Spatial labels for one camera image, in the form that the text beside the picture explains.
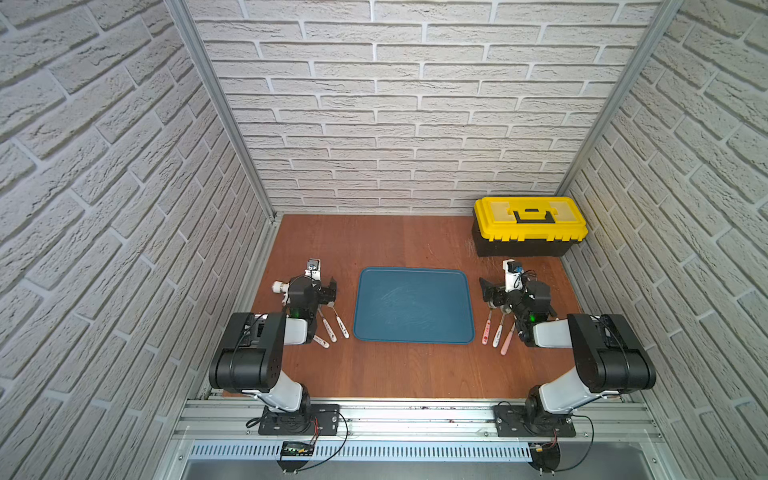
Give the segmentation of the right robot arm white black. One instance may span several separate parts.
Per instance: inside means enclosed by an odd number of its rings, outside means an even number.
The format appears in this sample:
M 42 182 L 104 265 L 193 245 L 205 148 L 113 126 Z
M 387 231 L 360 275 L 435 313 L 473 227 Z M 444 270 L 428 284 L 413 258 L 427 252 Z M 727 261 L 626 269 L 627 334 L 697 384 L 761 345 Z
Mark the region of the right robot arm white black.
M 573 368 L 530 390 L 524 407 L 530 422 L 564 418 L 597 399 L 655 386 L 656 368 L 624 316 L 577 313 L 552 319 L 551 291 L 542 282 L 520 281 L 509 289 L 481 279 L 480 286 L 484 301 L 514 316 L 511 332 L 525 346 L 573 354 Z

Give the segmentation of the left controller board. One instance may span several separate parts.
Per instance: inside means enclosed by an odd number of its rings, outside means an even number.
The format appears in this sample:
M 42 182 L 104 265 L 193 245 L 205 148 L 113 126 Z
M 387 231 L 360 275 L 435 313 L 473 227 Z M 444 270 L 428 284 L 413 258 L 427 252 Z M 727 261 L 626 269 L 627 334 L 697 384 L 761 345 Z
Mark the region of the left controller board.
M 307 442 L 284 441 L 281 445 L 278 465 L 283 471 L 300 470 L 313 458 L 315 445 Z

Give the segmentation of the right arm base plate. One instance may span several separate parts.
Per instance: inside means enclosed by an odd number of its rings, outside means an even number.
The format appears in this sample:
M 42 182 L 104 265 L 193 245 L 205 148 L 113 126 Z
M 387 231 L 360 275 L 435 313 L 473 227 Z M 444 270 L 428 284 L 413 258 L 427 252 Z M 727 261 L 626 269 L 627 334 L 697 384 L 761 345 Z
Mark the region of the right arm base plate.
M 492 408 L 499 437 L 574 438 L 576 430 L 571 415 L 530 411 L 523 405 L 500 403 Z

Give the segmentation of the white handled fork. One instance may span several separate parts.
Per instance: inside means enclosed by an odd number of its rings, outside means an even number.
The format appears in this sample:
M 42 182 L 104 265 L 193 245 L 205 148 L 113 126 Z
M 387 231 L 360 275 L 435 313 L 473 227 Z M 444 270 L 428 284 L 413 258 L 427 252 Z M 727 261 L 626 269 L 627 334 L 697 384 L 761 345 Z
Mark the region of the white handled fork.
M 318 314 L 321 317 L 321 320 L 323 322 L 324 328 L 325 328 L 325 330 L 327 332 L 327 335 L 328 335 L 329 339 L 331 340 L 332 343 L 336 343 L 338 341 L 337 336 L 336 336 L 335 332 L 333 331 L 329 321 L 327 320 L 327 318 L 324 315 L 324 313 L 323 313 L 321 308 L 318 308 Z

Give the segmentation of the teal plastic tray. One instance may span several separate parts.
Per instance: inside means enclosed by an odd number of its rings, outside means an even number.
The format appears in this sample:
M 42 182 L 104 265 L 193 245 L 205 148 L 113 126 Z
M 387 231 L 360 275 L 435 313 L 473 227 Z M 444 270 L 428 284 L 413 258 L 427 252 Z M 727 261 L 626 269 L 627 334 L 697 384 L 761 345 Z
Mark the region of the teal plastic tray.
M 367 342 L 467 345 L 475 338 L 467 276 L 447 269 L 366 268 L 353 330 Z

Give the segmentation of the white handled spoon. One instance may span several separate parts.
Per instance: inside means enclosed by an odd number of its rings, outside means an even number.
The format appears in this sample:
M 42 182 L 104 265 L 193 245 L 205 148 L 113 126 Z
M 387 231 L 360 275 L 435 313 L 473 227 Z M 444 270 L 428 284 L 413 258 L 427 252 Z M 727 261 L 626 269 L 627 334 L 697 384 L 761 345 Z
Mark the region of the white handled spoon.
M 324 340 L 321 337 L 319 337 L 318 335 L 314 335 L 313 341 L 316 342 L 317 344 L 321 345 L 325 349 L 329 349 L 330 348 L 330 344 L 326 340 Z
M 331 310 L 333 311 L 333 314 L 334 314 L 334 316 L 335 316 L 335 318 L 336 318 L 336 320 L 337 320 L 338 326 L 339 326 L 339 328 L 340 328 L 340 331 L 341 331 L 341 333 L 342 333 L 343 337 L 344 337 L 345 339 L 349 339 L 349 338 L 350 338 L 350 336 L 349 336 L 349 332 L 348 332 L 348 329 L 346 328 L 346 326 L 345 326 L 345 324 L 344 324 L 343 320 L 341 319 L 341 317 L 340 317 L 340 315 L 339 315 L 338 311 L 337 311 L 337 310 L 336 310 L 336 308 L 335 308 L 335 301 L 331 301 L 330 303 L 328 303 L 328 306 L 329 306 L 329 307 L 331 308 Z

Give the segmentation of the right controller board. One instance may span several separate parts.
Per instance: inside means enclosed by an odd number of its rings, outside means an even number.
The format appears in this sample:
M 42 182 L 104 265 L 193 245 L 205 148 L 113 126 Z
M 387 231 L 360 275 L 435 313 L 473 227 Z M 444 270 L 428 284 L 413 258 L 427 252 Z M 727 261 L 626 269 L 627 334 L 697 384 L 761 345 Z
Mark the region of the right controller board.
M 561 449 L 557 444 L 530 443 L 530 467 L 540 474 L 554 474 L 560 465 Z

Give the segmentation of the pink handled spoon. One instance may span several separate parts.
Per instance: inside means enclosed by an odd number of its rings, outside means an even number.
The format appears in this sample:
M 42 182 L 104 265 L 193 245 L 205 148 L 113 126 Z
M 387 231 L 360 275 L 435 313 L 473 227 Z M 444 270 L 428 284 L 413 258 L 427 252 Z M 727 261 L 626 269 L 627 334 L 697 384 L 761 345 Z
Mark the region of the pink handled spoon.
M 481 344 L 487 345 L 489 342 L 489 336 L 490 336 L 490 329 L 492 325 L 492 317 L 493 317 L 493 309 L 490 309 L 488 312 L 488 316 L 485 322 L 484 330 L 481 337 Z
M 503 328 L 504 328 L 504 323 L 505 323 L 505 319 L 507 317 L 507 311 L 505 309 L 501 309 L 500 313 L 501 313 L 500 321 L 499 321 L 499 324 L 497 326 L 497 329 L 496 329 L 494 337 L 493 337 L 493 342 L 492 342 L 492 347 L 493 348 L 498 348 L 499 345 L 500 345 L 501 337 L 502 337 L 502 333 L 503 333 Z

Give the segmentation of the yellow black toolbox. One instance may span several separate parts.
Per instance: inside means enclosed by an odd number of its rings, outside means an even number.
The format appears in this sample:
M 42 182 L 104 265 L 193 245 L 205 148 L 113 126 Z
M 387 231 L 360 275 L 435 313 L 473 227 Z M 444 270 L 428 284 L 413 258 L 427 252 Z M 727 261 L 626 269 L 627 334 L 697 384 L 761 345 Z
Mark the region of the yellow black toolbox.
M 474 204 L 480 257 L 561 257 L 587 235 L 587 222 L 568 197 L 483 197 Z

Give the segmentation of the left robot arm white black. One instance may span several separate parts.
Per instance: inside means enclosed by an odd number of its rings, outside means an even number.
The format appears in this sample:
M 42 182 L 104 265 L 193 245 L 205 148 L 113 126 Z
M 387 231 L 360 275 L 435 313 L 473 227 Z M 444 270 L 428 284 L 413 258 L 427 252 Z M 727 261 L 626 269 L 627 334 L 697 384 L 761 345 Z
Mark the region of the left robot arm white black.
M 211 361 L 209 383 L 229 393 L 252 395 L 276 415 L 307 416 L 308 389 L 282 370 L 284 348 L 314 341 L 318 309 L 336 299 L 337 282 L 324 285 L 305 274 L 276 281 L 272 290 L 282 296 L 280 311 L 232 314 Z

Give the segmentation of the white pipe fitting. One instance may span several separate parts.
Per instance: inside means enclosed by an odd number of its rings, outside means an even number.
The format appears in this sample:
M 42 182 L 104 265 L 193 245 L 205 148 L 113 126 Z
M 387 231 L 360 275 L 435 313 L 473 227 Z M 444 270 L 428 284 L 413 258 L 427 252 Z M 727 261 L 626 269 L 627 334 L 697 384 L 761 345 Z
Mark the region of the white pipe fitting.
M 287 294 L 288 294 L 288 290 L 289 290 L 289 287 L 290 287 L 290 284 L 289 284 L 289 283 L 286 283 L 286 282 L 280 282 L 280 281 L 275 281 L 275 282 L 272 284 L 272 291 L 273 291 L 275 294 L 282 294 L 282 295 L 287 295 Z

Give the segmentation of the aluminium front rail frame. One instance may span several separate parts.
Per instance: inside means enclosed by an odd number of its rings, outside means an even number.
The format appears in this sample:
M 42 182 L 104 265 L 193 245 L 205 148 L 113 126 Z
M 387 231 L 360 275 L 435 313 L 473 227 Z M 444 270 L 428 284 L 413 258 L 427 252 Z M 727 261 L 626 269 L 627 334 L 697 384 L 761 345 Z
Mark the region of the aluminium front rail frame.
M 529 463 L 529 444 L 557 444 L 557 471 L 586 466 L 607 445 L 637 448 L 654 479 L 680 479 L 664 436 L 642 402 L 602 400 L 570 414 L 574 438 L 499 437 L 492 408 L 515 400 L 320 399 L 340 405 L 335 436 L 261 436 L 257 425 L 265 406 L 248 399 L 189 400 L 172 429 L 155 474 L 179 479 L 194 460 L 277 462 L 284 441 L 315 445 L 304 467 L 332 461 L 413 461 Z

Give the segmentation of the controller board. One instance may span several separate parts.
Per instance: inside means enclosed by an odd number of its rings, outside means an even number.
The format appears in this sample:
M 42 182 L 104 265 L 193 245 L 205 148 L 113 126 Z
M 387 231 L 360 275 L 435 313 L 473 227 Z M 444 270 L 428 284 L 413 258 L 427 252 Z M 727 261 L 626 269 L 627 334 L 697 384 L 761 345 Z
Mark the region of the controller board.
M 561 449 L 557 444 L 530 443 L 530 467 L 540 474 L 554 474 L 560 465 Z
M 281 445 L 278 465 L 283 471 L 300 470 L 313 458 L 315 445 L 307 442 L 284 441 Z

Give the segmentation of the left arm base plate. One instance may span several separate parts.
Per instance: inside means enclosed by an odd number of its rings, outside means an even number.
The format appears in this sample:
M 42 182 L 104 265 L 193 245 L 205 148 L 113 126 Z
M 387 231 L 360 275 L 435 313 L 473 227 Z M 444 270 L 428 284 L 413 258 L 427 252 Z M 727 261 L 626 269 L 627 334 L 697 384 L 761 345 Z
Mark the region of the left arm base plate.
M 340 405 L 312 404 L 296 412 L 263 409 L 257 425 L 261 436 L 335 436 L 340 420 Z

